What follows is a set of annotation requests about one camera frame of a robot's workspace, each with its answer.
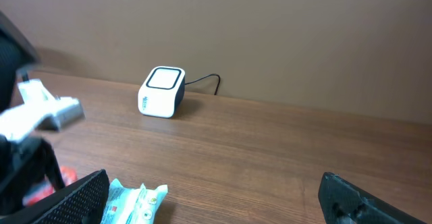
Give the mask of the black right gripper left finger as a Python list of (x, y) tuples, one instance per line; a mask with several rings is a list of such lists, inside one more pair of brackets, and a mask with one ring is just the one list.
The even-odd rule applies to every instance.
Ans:
[(1, 219), (1, 224), (99, 224), (109, 195), (104, 169)]

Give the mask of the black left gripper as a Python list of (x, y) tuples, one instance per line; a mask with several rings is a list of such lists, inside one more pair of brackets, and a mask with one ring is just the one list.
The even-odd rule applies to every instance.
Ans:
[(50, 143), (41, 137), (29, 137), (15, 144), (1, 137), (1, 215), (23, 209), (24, 196), (44, 178), (55, 190), (65, 187)]

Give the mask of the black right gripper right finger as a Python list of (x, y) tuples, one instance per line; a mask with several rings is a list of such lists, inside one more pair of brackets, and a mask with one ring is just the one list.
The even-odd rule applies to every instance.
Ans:
[(318, 199), (326, 223), (425, 224), (331, 172), (321, 178)]

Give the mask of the small orange white box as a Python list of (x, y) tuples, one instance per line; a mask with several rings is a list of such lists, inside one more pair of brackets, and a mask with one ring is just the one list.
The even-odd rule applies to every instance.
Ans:
[[(60, 171), (65, 186), (68, 186), (78, 180), (75, 169), (61, 166)], [(29, 191), (27, 191), (27, 193), (24, 195), (22, 203), (24, 206), (31, 206), (55, 192), (56, 190), (51, 185), (51, 182), (47, 178), (44, 178), (42, 181), (32, 185)]]

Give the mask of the mint green wipes packet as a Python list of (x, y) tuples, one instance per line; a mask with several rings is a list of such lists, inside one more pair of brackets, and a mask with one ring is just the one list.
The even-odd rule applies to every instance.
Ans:
[(139, 188), (126, 188), (114, 179), (109, 186), (101, 224), (153, 224), (167, 194), (167, 185), (160, 185), (154, 190), (144, 184)]

